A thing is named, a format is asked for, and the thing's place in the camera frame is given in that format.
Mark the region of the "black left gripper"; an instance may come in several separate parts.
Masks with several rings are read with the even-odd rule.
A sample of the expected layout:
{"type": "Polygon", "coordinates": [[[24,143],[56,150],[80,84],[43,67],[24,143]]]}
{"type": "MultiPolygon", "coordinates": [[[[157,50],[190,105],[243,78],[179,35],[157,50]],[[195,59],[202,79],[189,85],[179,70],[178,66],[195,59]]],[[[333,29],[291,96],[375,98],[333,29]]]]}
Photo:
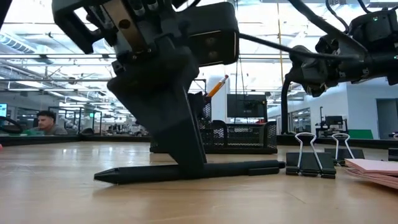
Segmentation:
{"type": "Polygon", "coordinates": [[[180,166],[205,163],[187,94],[198,65],[171,1],[54,0],[52,14],[85,54],[104,39],[121,63],[150,61],[128,65],[108,89],[180,166]]]}

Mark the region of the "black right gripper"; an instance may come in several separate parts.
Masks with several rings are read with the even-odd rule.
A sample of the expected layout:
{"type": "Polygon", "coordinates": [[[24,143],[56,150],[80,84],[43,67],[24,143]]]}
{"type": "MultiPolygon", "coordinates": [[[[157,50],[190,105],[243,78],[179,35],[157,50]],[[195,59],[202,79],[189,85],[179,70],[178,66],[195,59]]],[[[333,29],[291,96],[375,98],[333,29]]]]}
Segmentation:
{"type": "MultiPolygon", "coordinates": [[[[320,37],[315,46],[320,54],[340,54],[339,43],[329,35],[320,37]]],[[[316,59],[289,53],[292,68],[289,79],[301,85],[337,86],[342,82],[357,83],[369,78],[369,69],[363,61],[316,59]]]]}

